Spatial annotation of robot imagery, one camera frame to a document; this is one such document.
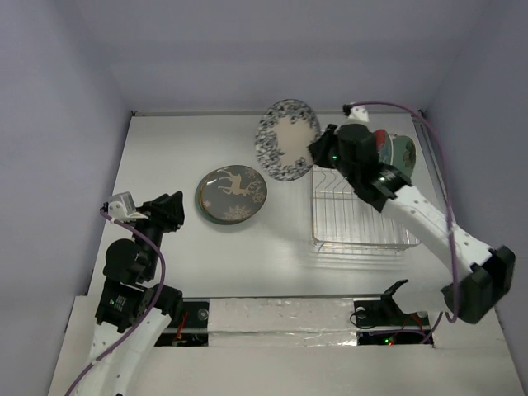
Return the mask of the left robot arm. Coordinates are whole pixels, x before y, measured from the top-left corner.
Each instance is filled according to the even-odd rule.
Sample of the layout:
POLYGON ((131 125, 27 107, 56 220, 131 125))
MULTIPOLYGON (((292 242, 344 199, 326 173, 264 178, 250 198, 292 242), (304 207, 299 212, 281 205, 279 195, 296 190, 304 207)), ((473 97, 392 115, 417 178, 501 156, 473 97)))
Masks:
POLYGON ((109 223, 132 233, 106 250, 101 296, 87 365, 68 395, 126 395, 162 332, 183 317, 182 292, 166 285, 163 235, 184 224, 183 194, 163 194, 141 206, 130 192, 100 209, 109 223))

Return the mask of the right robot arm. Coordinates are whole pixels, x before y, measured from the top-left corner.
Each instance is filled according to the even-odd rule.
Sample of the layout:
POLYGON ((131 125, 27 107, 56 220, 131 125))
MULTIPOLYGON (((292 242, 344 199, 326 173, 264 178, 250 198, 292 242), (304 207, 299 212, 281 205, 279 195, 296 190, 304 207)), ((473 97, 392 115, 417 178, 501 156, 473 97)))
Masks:
POLYGON ((476 324, 511 289, 516 255, 492 248, 442 213, 395 166, 380 161, 375 133, 360 124, 330 125, 308 147, 313 163, 338 171, 360 200, 400 223, 449 270, 447 309, 476 324))

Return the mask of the red and teal plate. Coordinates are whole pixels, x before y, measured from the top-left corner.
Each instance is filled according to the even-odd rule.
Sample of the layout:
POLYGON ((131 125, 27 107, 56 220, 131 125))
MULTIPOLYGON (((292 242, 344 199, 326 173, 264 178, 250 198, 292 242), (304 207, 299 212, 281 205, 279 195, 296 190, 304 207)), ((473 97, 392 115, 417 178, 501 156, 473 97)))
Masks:
POLYGON ((393 145, 389 133, 386 130, 376 130, 374 132, 376 137, 376 147, 379 155, 379 160, 382 163, 391 164, 393 156, 393 145))

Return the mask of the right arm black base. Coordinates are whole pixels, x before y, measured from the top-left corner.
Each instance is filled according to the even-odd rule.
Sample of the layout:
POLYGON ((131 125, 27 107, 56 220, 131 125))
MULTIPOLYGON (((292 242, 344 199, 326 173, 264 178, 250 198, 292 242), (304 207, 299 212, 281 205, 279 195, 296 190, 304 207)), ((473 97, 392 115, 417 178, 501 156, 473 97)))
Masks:
POLYGON ((360 330, 389 326, 402 328, 405 324, 417 324, 416 313, 404 313, 394 301, 396 291, 406 283, 407 279, 399 280, 373 299, 354 299, 353 311, 349 317, 351 323, 360 330))

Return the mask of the light blue plate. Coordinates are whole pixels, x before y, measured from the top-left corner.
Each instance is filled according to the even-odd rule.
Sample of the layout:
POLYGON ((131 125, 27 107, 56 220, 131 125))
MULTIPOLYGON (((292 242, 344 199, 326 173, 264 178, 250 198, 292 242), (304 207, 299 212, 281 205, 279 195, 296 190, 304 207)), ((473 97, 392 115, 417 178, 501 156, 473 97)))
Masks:
POLYGON ((195 202, 195 207, 196 207, 196 210, 197 212, 201 215, 201 217, 207 221, 209 221, 210 223, 213 223, 213 224, 218 224, 218 225, 235 225, 235 224, 240 224, 244 221, 246 221, 246 219, 235 219, 235 220, 223 220, 223 219, 216 219, 215 217, 211 216, 202 206, 201 206, 201 202, 200 202, 200 192, 202 190, 202 187, 205 185, 205 182, 207 181, 208 177, 209 177, 209 173, 206 174, 201 180, 200 182, 198 183, 197 187, 196 187, 196 190, 195 190, 195 195, 194 195, 194 202, 195 202))

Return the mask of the blue white floral plate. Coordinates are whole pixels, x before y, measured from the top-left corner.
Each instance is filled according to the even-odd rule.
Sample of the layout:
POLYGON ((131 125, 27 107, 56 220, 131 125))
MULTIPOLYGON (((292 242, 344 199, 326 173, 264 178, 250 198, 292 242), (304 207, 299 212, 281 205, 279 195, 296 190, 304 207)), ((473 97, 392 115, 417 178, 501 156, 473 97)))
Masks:
POLYGON ((257 161, 280 182, 292 182, 313 166, 309 146, 322 135, 315 111, 299 99, 283 99, 260 119, 255 136, 257 161))

